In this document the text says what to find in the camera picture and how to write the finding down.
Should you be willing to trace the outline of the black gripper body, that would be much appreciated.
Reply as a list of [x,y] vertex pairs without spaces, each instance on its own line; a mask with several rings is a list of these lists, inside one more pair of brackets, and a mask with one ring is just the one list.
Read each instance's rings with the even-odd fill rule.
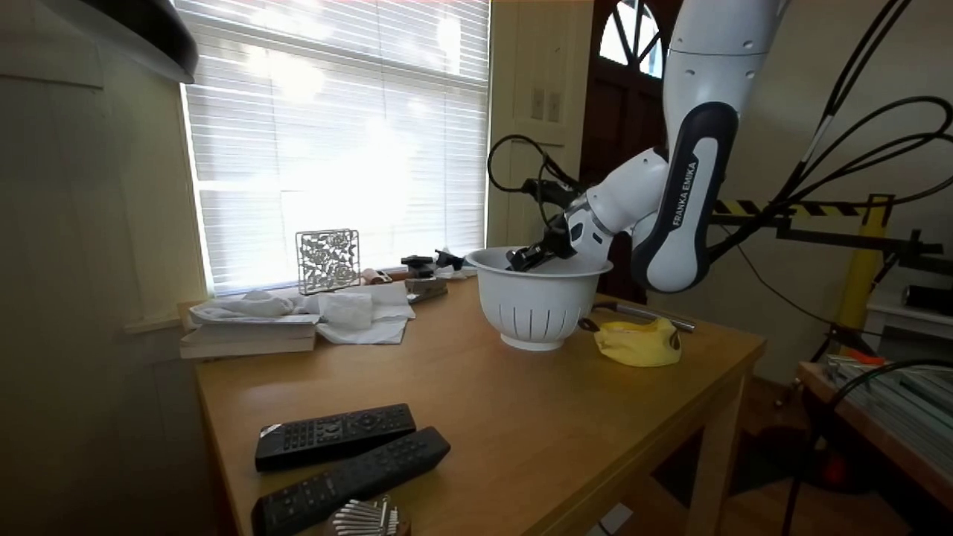
[[546,235],[528,246],[513,246],[506,253],[506,261],[513,270],[531,270],[538,267],[541,261],[550,258],[570,258],[577,253],[574,240],[577,240],[580,228],[570,226],[567,220],[558,220],[555,226],[546,228]]

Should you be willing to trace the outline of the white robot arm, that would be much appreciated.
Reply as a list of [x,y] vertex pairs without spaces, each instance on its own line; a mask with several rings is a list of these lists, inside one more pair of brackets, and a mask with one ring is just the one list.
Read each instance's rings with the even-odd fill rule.
[[683,0],[662,80],[666,152],[644,149],[562,195],[555,228],[510,249],[506,267],[537,274],[558,258],[602,267],[611,240],[629,232],[641,286],[665,295],[698,286],[711,261],[710,212],[783,9],[786,0]]

